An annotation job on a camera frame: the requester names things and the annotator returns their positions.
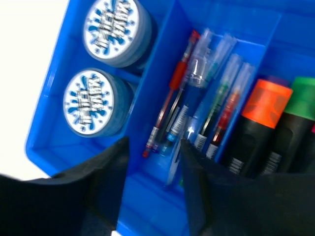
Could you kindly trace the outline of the black orange highlighter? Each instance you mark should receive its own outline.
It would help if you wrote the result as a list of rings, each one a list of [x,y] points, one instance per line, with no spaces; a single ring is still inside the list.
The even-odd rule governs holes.
[[[228,170],[242,177],[254,174],[292,93],[291,88],[257,80],[221,159]]]

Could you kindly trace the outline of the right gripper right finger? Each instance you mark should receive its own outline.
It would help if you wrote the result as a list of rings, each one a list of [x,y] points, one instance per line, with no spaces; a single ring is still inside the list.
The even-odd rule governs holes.
[[[312,236],[313,174],[233,174],[181,140],[185,203],[191,236]]]

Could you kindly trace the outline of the red ballpoint pen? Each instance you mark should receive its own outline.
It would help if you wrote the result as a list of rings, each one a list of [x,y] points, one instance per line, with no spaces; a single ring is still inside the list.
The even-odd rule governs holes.
[[[173,72],[173,75],[172,75],[170,83],[169,83],[169,92],[168,92],[168,94],[164,100],[163,106],[159,112],[156,123],[151,130],[150,136],[149,136],[147,143],[146,143],[146,147],[142,153],[142,156],[144,158],[148,158],[150,155],[150,152],[151,152],[153,144],[156,140],[158,131],[159,131],[159,129],[163,123],[166,111],[170,105],[170,101],[172,99],[172,96],[173,96],[174,92],[178,90],[178,88],[182,82],[184,73],[185,73],[187,66],[188,66],[189,59],[190,59],[191,54],[194,50],[195,44],[199,38],[200,38],[200,34],[196,30],[193,29],[191,32],[191,35],[189,37],[188,45],[185,49],[185,52],[184,52],[181,60],[177,63],[177,66]]]

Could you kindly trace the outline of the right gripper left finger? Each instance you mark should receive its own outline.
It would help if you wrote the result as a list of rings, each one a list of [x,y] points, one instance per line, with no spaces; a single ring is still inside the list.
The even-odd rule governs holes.
[[[51,178],[0,177],[3,236],[108,236],[117,228],[129,161],[123,137]]]

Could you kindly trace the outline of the black purple highlighter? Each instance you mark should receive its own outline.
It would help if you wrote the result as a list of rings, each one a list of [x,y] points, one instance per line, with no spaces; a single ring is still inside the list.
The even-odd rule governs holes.
[[[287,81],[287,80],[285,80],[283,78],[280,78],[280,77],[269,75],[269,76],[266,77],[266,80],[269,81],[269,82],[272,82],[272,83],[284,86],[284,87],[288,87],[289,86],[289,81]]]

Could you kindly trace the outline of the dark blue pen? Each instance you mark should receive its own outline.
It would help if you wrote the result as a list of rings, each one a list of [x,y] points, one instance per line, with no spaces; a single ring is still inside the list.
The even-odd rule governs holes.
[[[168,173],[168,178],[166,181],[166,185],[170,186],[171,183],[174,180],[178,165],[179,165],[179,161],[180,161],[180,147],[181,147],[181,139],[190,139],[190,136],[192,133],[194,133],[194,128],[193,128],[193,118],[192,117],[188,117],[185,119],[185,123],[184,123],[184,127],[182,128],[180,135],[179,135],[179,139],[177,140],[177,142],[175,143],[175,149],[173,151],[173,156],[172,156],[172,162],[170,165],[170,169],[169,169],[169,173]]]

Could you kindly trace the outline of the black green highlighter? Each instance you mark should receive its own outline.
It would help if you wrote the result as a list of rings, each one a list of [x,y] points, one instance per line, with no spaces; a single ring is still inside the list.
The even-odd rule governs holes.
[[[296,77],[291,88],[292,96],[267,146],[261,175],[288,172],[303,138],[315,124],[315,79]]]

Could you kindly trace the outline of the purple gel pen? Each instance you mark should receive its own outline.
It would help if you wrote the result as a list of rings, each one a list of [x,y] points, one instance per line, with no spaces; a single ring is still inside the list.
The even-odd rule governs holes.
[[[205,31],[194,50],[189,66],[187,85],[182,92],[184,98],[179,113],[171,123],[172,126],[168,130],[165,143],[160,149],[160,154],[163,156],[172,152],[184,127],[185,119],[192,116],[209,82],[216,76],[237,42],[234,36],[226,33],[212,53],[209,48],[211,37],[212,32]]]

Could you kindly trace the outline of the red gel pen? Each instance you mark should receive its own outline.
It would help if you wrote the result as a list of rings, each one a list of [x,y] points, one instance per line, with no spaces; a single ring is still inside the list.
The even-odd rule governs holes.
[[[226,103],[224,105],[224,109],[220,115],[220,119],[215,127],[215,132],[213,138],[208,146],[206,151],[206,156],[209,159],[214,159],[216,156],[218,147],[220,146],[223,137],[225,135],[226,129],[230,123],[232,115],[240,101],[240,97],[243,94],[245,86],[248,83],[249,78],[254,71],[254,66],[250,63],[243,63],[241,70],[233,84],[231,89],[231,93],[229,94]]]

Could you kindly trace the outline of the teal gel pen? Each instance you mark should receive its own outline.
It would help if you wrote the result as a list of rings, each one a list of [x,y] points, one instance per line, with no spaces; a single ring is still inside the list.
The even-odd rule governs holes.
[[[227,62],[224,73],[220,79],[220,85],[216,90],[214,100],[209,108],[207,116],[202,122],[201,128],[196,136],[194,146],[198,150],[202,150],[205,142],[210,134],[211,127],[214,121],[219,115],[221,106],[223,105],[228,92],[230,91],[231,85],[233,84],[240,66],[242,64],[242,58],[238,54],[232,54]]]

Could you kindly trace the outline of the black pink highlighter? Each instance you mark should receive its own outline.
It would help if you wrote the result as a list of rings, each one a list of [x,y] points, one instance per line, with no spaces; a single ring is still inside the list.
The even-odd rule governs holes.
[[[294,173],[315,173],[315,127],[303,139],[297,152],[295,163],[293,164]]]

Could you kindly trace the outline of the blue gel pen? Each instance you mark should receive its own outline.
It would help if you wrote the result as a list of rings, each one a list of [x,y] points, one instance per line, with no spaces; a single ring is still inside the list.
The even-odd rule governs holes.
[[[199,99],[199,94],[207,86],[204,74],[208,67],[208,46],[212,36],[213,32],[208,28],[202,35],[193,31],[184,57],[172,77],[170,92],[151,132],[150,139],[153,143],[147,143],[146,151],[158,151],[165,138],[161,153],[167,155],[177,141],[191,109]]]

